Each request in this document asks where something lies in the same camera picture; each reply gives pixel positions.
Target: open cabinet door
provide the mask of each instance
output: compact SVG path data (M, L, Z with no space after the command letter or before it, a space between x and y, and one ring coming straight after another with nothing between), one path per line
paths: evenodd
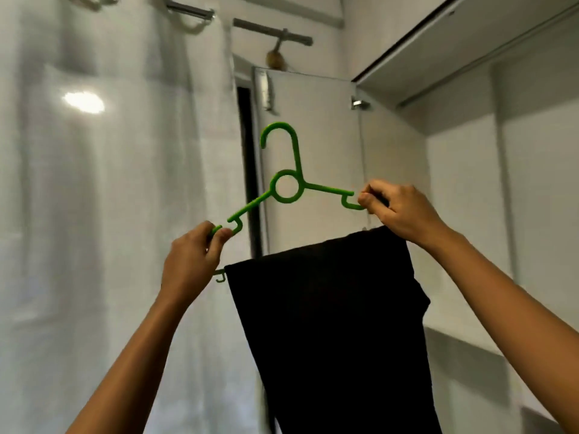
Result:
M254 73L258 133L271 123L290 124L299 139L307 182L356 192L364 185L364 164L357 109L352 109L356 85L338 79L256 69ZM258 149L264 189L275 173L295 169L289 134L274 130L267 148ZM298 190L294 178L277 183L283 197ZM270 253L315 244L360 231L368 226L366 211L346 209L340 196L306 189L292 204L273 198L264 203ZM357 196L349 197L355 203Z

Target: black pants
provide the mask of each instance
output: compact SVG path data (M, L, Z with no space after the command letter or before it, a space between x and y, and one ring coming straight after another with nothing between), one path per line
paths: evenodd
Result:
M440 432L404 240L381 227L225 270L283 434Z

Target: finger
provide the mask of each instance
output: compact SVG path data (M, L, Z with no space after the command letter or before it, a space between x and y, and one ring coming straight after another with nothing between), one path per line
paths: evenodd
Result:
M209 236L209 233L211 233L213 228L215 228L215 226L211 222L205 221L203 223L200 223L194 229L192 229L189 233L186 234L186 236L192 241L206 245L207 237Z
M393 183L389 183L387 181L381 179L371 179L368 184L366 185L368 190L364 190L368 193L380 193L382 196L387 198L388 200L392 199L396 191L398 190L399 186Z
M358 196L358 202L362 207L368 210L369 213L376 215L384 225L388 225L392 220L394 212L386 205L382 204L378 198L371 193L362 192Z
M233 236L233 232L229 228L221 228L211 240L209 244L209 250L207 251L206 258L215 267L219 264L221 258L221 250L229 239Z

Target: hand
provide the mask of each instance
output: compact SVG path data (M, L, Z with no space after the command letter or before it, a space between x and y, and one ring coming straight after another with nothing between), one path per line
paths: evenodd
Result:
M385 197L390 207L382 204L375 194ZM395 234L425 249L436 243L441 235L452 231L426 196L414 186L373 179L360 193L358 202Z
M233 235L228 228L221 228L207 249L207 237L213 228L205 221L173 241L163 267L159 300L178 302L187 308L211 281L223 245Z

